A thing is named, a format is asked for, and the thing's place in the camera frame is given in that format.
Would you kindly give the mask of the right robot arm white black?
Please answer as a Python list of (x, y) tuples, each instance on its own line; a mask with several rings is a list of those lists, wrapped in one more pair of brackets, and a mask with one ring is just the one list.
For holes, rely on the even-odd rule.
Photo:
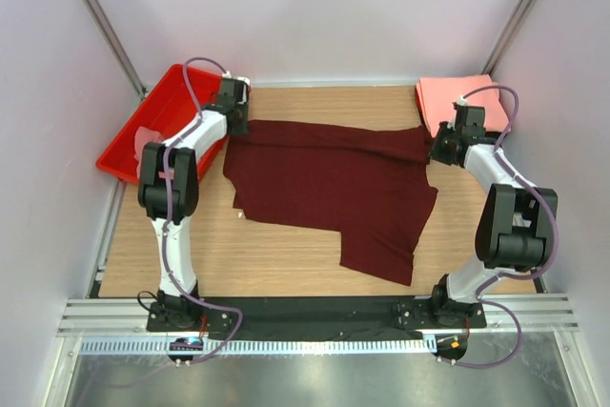
[(544, 267), (557, 248), (557, 193), (536, 186), (486, 134), (485, 109), (464, 102), (439, 124), (430, 157), (469, 172), (486, 192), (475, 235), (475, 254), (433, 288), (431, 319), (457, 327), (479, 313), (484, 293), (503, 279), (523, 280)]

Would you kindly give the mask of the dark maroon t shirt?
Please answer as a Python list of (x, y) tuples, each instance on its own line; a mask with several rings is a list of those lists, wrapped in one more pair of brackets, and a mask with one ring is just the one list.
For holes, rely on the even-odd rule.
[(253, 221), (340, 234), (341, 266), (409, 286), (437, 188), (432, 137), (398, 131), (255, 120), (228, 142), (224, 176)]

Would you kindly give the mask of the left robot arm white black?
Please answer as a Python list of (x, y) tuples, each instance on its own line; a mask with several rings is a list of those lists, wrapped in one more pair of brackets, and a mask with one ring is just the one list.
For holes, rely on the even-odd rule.
[(227, 135), (247, 132), (250, 81), (224, 74), (219, 89), (177, 134), (147, 143), (142, 152), (138, 203), (157, 239), (161, 278), (147, 329), (190, 331), (204, 315), (191, 253), (191, 219), (199, 200), (197, 164)]

